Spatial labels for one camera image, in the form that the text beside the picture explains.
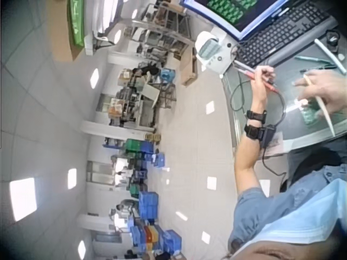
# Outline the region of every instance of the keyboard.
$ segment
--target keyboard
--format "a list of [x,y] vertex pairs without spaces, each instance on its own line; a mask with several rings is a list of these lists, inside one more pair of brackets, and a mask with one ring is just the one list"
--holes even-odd
[[[319,10],[311,2],[306,2],[290,9],[273,24],[240,44],[237,60],[250,67],[261,63],[274,66],[336,25],[336,20],[328,13]],[[281,51],[275,61],[270,59],[284,48],[286,51]]]

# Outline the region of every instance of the blue shirt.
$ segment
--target blue shirt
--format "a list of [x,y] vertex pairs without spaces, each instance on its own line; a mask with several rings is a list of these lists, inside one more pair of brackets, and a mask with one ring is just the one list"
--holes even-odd
[[346,181],[347,165],[325,166],[302,177],[285,193],[267,198],[262,189],[250,188],[238,198],[234,212],[234,228],[228,249],[237,251],[251,241],[265,225],[297,210],[335,179]]

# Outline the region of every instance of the table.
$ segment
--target table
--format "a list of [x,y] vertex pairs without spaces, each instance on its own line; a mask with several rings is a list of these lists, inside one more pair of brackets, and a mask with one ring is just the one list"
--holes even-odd
[[[347,57],[347,40],[343,36],[339,41],[339,53],[343,53]],[[315,44],[311,44],[297,55],[329,59]],[[346,67],[346,59],[342,62],[342,64]],[[277,133],[283,136],[283,148],[281,148],[281,151],[278,152],[278,154],[287,153],[294,149],[317,144],[333,138],[324,119],[320,120],[313,126],[307,126],[300,110],[295,105],[295,99],[302,91],[302,88],[292,86],[292,82],[302,77],[301,73],[299,72],[301,69],[319,66],[320,64],[318,63],[298,61],[292,57],[275,68],[277,75],[276,84],[285,99],[287,111],[284,121],[278,126],[277,129]],[[248,80],[243,75],[241,75],[241,78],[242,81]],[[235,109],[242,105],[241,89],[238,89],[234,94],[233,100],[230,100],[232,92],[239,84],[239,78],[236,70],[229,68],[224,74],[222,82],[228,104],[233,148],[236,148],[241,139],[243,128],[247,122],[242,110],[235,112],[230,107],[230,102],[232,102]],[[252,89],[249,82],[243,84],[243,91],[245,96],[244,110],[247,111],[250,109],[252,102]],[[275,124],[281,117],[282,105],[279,97],[275,93],[270,93],[268,96],[267,113],[267,124]],[[347,118],[345,115],[334,114],[331,119],[337,137],[347,133]]]

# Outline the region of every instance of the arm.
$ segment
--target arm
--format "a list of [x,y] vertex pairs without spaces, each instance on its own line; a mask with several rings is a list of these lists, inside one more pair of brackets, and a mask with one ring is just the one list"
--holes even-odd
[[[262,75],[273,77],[273,68],[269,66],[259,66],[255,72],[255,80],[251,81],[253,100],[251,111],[262,114],[266,109],[267,93],[264,84],[262,83]],[[248,125],[261,127],[261,122],[257,120],[248,120]],[[260,152],[259,140],[252,140],[244,133],[242,135],[239,147],[235,158],[235,179],[237,193],[254,187],[260,187],[258,178],[254,172],[254,165],[258,159]]]

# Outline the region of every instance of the hand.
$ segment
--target hand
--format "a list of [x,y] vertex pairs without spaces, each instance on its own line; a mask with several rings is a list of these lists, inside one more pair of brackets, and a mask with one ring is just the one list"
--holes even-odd
[[262,113],[265,110],[267,104],[267,89],[263,83],[263,77],[265,77],[266,79],[275,78],[274,68],[270,66],[258,66],[255,70],[255,80],[250,81],[253,92],[251,110],[256,113]]
[[295,86],[306,87],[298,99],[311,99],[320,96],[326,104],[329,114],[338,112],[347,107],[347,82],[346,78],[330,70],[310,70],[306,73],[312,85],[308,86],[305,79],[294,83]]

